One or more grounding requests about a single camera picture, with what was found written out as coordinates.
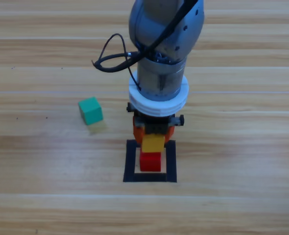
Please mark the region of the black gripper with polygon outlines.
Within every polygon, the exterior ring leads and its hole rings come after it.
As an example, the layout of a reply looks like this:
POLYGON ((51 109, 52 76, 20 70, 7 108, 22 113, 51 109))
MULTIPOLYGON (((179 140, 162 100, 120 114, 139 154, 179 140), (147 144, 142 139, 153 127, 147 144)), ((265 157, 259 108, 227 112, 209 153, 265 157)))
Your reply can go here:
POLYGON ((184 115, 178 117, 175 114, 165 117, 149 116, 138 111, 130 102, 127 103, 127 112, 134 113, 133 135, 136 142, 141 146, 145 134, 165 135, 165 144, 169 142, 174 133, 175 126, 183 126, 184 115))

